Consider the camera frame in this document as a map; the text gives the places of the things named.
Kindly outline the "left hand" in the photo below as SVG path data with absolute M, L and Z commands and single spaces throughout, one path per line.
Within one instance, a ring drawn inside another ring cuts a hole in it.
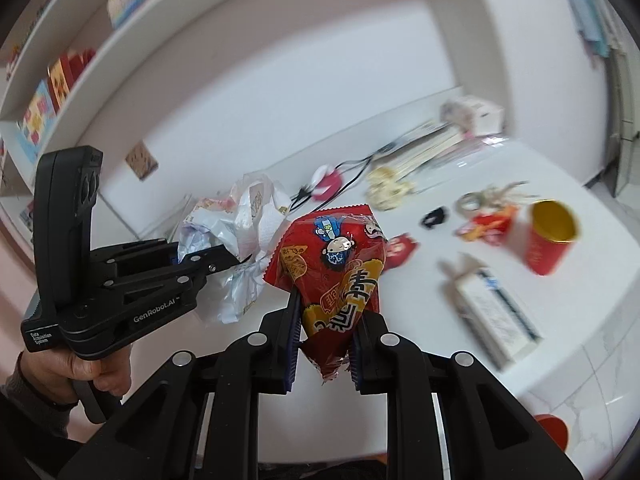
M 78 400 L 73 381 L 93 382 L 100 391 L 123 396 L 131 387 L 131 348 L 122 348 L 99 361 L 85 361 L 65 349 L 23 351 L 18 368 L 29 385 L 59 404 Z

